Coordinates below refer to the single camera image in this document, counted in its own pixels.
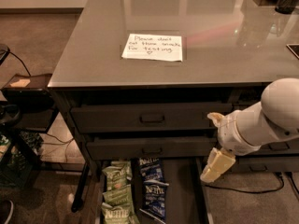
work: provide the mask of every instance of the black phone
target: black phone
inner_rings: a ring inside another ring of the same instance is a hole
[[[299,44],[288,44],[287,48],[299,59]]]

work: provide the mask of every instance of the table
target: table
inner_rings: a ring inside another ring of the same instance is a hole
[[[180,35],[183,62],[122,59],[129,34]],[[94,175],[103,160],[206,157],[217,145],[206,114],[298,77],[286,48],[298,35],[298,16],[252,0],[89,0],[49,89]],[[271,144],[235,170],[299,171],[298,154],[298,141]]]

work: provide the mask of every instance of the black cup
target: black cup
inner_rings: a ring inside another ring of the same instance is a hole
[[[275,11],[283,14],[291,14],[299,0],[278,0]]]

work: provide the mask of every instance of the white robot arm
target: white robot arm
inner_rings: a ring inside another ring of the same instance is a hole
[[[213,148],[201,174],[204,182],[213,182],[243,156],[261,146],[299,137],[299,79],[283,78],[265,88],[261,102],[245,110],[208,117],[218,127],[221,150]]]

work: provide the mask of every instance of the concrete floor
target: concrete floor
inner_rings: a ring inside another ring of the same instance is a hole
[[[0,15],[0,43],[7,44],[12,52],[22,58],[33,75],[51,73],[59,61],[77,20],[78,14]],[[26,75],[21,63],[13,56],[8,56],[0,69],[1,86],[8,82],[15,73]],[[56,121],[57,125],[53,126],[50,133],[57,133],[61,139],[68,140],[69,133],[67,130],[62,131],[64,122],[61,117],[58,117]],[[44,136],[44,138],[49,142],[54,142],[49,137]],[[71,158],[73,161],[82,161],[76,152],[75,144],[59,147],[60,150],[57,152],[52,151],[57,147],[49,147],[50,149],[46,150],[46,147],[43,147],[41,150],[42,159],[45,161],[66,162]],[[299,174],[294,174],[294,179],[299,186]],[[295,194],[286,176],[284,180],[285,187],[282,190],[260,195],[206,189],[214,223],[298,223],[298,195]],[[12,199],[16,204],[15,216],[11,223],[93,223],[84,213],[84,209],[76,214],[70,212],[72,195],[75,193],[77,183],[78,174],[76,173],[33,171],[33,177],[30,178],[25,189],[0,189],[0,198]],[[273,174],[252,173],[227,174],[215,185],[256,190],[276,188],[279,183]],[[90,193],[93,193],[95,185],[92,186]],[[86,199],[88,200],[87,209],[91,208],[91,203],[93,203],[91,199]]]

